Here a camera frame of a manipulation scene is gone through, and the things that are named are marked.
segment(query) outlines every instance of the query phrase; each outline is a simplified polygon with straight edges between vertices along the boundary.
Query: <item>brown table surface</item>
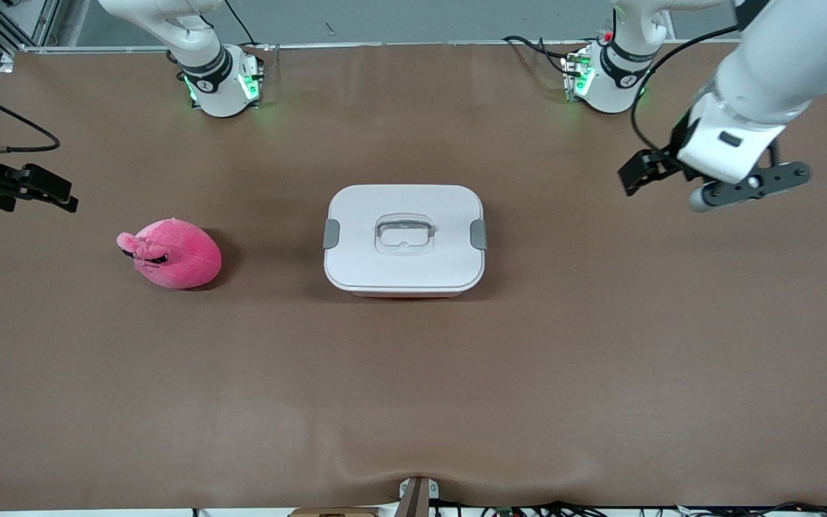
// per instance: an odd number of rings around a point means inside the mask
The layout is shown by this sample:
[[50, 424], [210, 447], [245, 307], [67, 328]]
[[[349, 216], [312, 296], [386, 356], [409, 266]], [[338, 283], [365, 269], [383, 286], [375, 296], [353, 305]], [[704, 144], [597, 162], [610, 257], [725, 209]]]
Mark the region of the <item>brown table surface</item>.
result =
[[[653, 78], [653, 138], [731, 48]], [[561, 88], [525, 48], [284, 50], [262, 109], [213, 120], [163, 55], [20, 55], [0, 101], [62, 148], [4, 161], [81, 204], [0, 213], [0, 508], [383, 503], [413, 474], [488, 505], [827, 503], [827, 96], [781, 138], [808, 186], [698, 215], [682, 177], [627, 199], [627, 115]], [[482, 198], [483, 281], [328, 284], [330, 198], [411, 182]], [[220, 239], [214, 289], [114, 244], [172, 216]]]

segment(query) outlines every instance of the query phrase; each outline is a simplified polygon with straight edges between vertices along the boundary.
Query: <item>white container lid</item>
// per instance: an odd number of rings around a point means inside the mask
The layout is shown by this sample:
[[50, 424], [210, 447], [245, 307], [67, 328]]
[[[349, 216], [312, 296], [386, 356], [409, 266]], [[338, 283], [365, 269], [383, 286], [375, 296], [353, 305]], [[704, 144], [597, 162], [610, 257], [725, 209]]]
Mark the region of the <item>white container lid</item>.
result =
[[485, 267], [483, 207], [456, 185], [354, 185], [331, 200], [324, 271], [357, 294], [458, 294]]

